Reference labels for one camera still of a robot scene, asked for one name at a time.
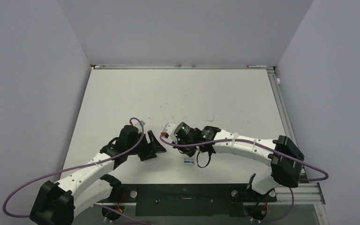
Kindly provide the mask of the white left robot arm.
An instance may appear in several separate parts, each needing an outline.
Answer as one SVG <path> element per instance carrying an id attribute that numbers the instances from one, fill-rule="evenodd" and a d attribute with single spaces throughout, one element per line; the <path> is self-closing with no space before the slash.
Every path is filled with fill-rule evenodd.
<path id="1" fill-rule="evenodd" d="M 125 125 L 90 160 L 91 166 L 81 168 L 53 183 L 45 182 L 35 199 L 29 218 L 38 225 L 70 225 L 74 218 L 101 200 L 117 202 L 126 199 L 121 181 L 110 173 L 137 155 L 141 161 L 165 153 L 153 132 L 144 134 L 132 125 Z"/>

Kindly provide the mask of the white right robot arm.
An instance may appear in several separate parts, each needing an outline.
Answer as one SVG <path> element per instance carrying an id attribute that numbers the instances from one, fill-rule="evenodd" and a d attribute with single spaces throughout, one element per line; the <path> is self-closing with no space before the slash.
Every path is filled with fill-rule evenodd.
<path id="1" fill-rule="evenodd" d="M 304 155 L 287 136 L 277 139 L 259 139 L 241 136 L 218 127 L 192 128 L 185 122 L 167 124 L 163 129 L 175 148 L 193 156 L 196 152 L 232 154 L 249 158 L 267 166 L 263 172 L 254 172 L 246 188 L 247 197 L 259 200 L 279 185 L 296 188 L 300 182 Z"/>

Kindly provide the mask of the white battery compartment cover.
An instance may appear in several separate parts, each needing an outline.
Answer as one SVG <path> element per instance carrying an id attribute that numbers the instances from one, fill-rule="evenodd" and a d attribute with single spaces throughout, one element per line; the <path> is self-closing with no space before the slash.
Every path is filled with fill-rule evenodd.
<path id="1" fill-rule="evenodd" d="M 208 113 L 208 114 L 207 114 L 207 117 L 206 117 L 206 120 L 207 120 L 207 121 L 210 121 L 210 122 L 213 122 L 213 121 L 214 121 L 214 118 L 215 118 L 215 114 L 213 114 L 213 113 Z"/>

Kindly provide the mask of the white air conditioner remote control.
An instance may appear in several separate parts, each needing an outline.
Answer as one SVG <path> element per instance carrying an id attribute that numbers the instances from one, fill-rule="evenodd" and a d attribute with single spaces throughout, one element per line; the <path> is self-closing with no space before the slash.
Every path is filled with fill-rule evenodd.
<path id="1" fill-rule="evenodd" d="M 195 165 L 195 159 L 194 158 L 184 158 L 184 164 Z"/>

